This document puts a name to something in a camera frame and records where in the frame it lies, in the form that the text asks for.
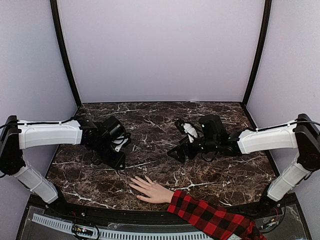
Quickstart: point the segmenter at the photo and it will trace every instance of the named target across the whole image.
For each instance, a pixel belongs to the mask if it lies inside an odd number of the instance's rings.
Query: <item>white vent grille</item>
[[[73,234],[71,229],[73,223],[71,221],[63,219],[55,219],[47,215],[33,214],[32,221],[43,226],[46,226],[57,231]],[[96,239],[98,236],[97,229],[94,227],[83,226],[88,230],[93,231],[91,239]],[[201,231],[194,232],[178,232],[178,233],[145,233],[145,232],[124,232],[124,231],[113,231],[107,229],[101,229],[100,240],[209,240],[212,239],[205,235]],[[87,237],[87,235],[78,234],[79,236]],[[240,238],[232,235],[230,240],[239,240]]]

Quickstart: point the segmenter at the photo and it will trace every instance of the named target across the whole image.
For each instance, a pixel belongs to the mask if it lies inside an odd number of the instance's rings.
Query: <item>red plaid sleeve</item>
[[[242,240],[267,240],[256,228],[255,221],[239,214],[228,213],[225,208],[213,207],[208,202],[196,200],[176,190],[169,213],[176,214],[197,229],[216,240],[236,236]]]

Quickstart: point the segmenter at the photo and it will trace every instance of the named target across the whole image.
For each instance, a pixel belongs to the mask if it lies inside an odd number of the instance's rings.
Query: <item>black metal pole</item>
[[[76,86],[74,76],[72,74],[72,70],[71,70],[71,66],[70,66],[70,62],[69,62],[69,58],[68,58],[68,54],[67,54],[67,49],[66,49],[65,40],[64,40],[64,36],[63,36],[63,32],[62,32],[61,22],[60,22],[60,17],[59,17],[57,0],[50,0],[50,4],[51,4],[51,12],[52,12],[52,18],[53,18],[53,23],[54,23],[54,28],[55,28],[55,34],[56,34],[56,38],[58,40],[60,54],[62,57],[65,73],[68,78],[75,103],[78,107],[80,107],[82,105],[82,103],[81,103],[81,99],[80,99],[80,96],[78,93],[78,89]]]
[[[244,98],[242,100],[242,103],[245,106],[247,106],[247,104],[249,102],[249,98],[250,98],[250,95],[251,95],[251,92],[254,87],[256,77],[257,77],[257,72],[258,72],[262,52],[263,52],[265,41],[266,41],[267,29],[268,29],[270,12],[271,12],[271,3],[272,3],[272,0],[265,0],[265,2],[264,2],[264,11],[263,11],[262,24],[261,24],[261,29],[260,29],[258,45],[256,47],[255,57],[254,57],[248,85],[246,86]]]

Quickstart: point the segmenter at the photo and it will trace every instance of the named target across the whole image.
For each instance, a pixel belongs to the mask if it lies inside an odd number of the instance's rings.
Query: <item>black cable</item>
[[[66,124],[72,120],[74,120],[75,117],[71,117],[69,118],[68,120],[65,120],[65,121],[36,121],[36,122],[26,122],[26,123],[23,123],[23,122],[20,122],[20,123],[8,123],[8,124],[4,124],[2,126],[0,126],[0,129],[3,129],[5,127],[9,127],[9,126],[23,126],[23,125],[43,125],[43,124],[50,124],[50,125],[57,125],[57,124]]]
[[[305,180],[305,181],[308,180],[313,173],[314,173],[314,171],[312,171],[307,177],[304,177],[303,180]]]
[[[96,237],[95,240],[99,240],[99,239],[100,239],[100,230],[99,230],[99,228],[97,227],[97,225],[95,225],[92,221],[89,221],[88,219],[85,219],[85,218],[83,218],[83,217],[64,215],[64,214],[62,214],[62,213],[60,213],[60,212],[57,212],[56,210],[54,210],[54,209],[53,209],[52,207],[50,207],[49,205],[46,205],[46,207],[49,208],[49,209],[51,209],[51,210],[54,211],[56,214],[58,214],[58,215],[60,215],[60,216],[62,216],[62,217],[79,219],[79,220],[83,220],[83,221],[86,221],[86,222],[92,224],[92,225],[95,227],[95,229],[97,230],[97,233],[98,233],[98,236]]]
[[[9,126],[14,126],[14,124],[5,124],[5,125],[2,125],[2,126],[0,126],[0,129],[3,129],[3,128],[5,128],[5,127],[9,127]]]
[[[319,123],[319,122],[316,122],[316,121],[293,121],[293,122],[285,123],[285,124],[281,124],[281,125],[259,128],[257,131],[258,131],[258,132],[262,132],[262,131],[265,131],[265,130],[276,129],[276,128],[281,128],[281,127],[285,127],[285,126],[288,126],[288,125],[301,124],[301,123],[305,123],[305,124],[315,124],[315,125],[320,126],[320,123]]]
[[[282,218],[280,219],[280,221],[277,223],[277,225],[275,225],[272,229],[268,230],[268,231],[261,231],[262,234],[268,234],[270,232],[272,232],[273,230],[275,230],[277,227],[279,227],[279,225],[283,222],[285,216],[286,216],[286,209],[287,209],[287,199],[285,199],[284,201],[284,211],[283,211],[283,215]]]

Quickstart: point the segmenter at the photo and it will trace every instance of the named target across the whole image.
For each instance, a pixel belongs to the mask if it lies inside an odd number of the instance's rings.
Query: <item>marble table surface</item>
[[[61,145],[47,178],[58,185],[73,204],[135,211],[165,211],[168,204],[149,204],[136,198],[130,177],[147,175],[171,190],[226,207],[256,202],[276,176],[264,152],[241,157],[218,156],[213,162],[201,157],[180,163],[167,156],[184,137],[175,127],[177,118],[200,127],[198,119],[219,115],[228,132],[250,127],[239,103],[139,102],[84,104],[77,115],[93,122],[118,118],[132,143],[123,151],[126,168],[114,170],[93,165],[92,154],[82,145]]]

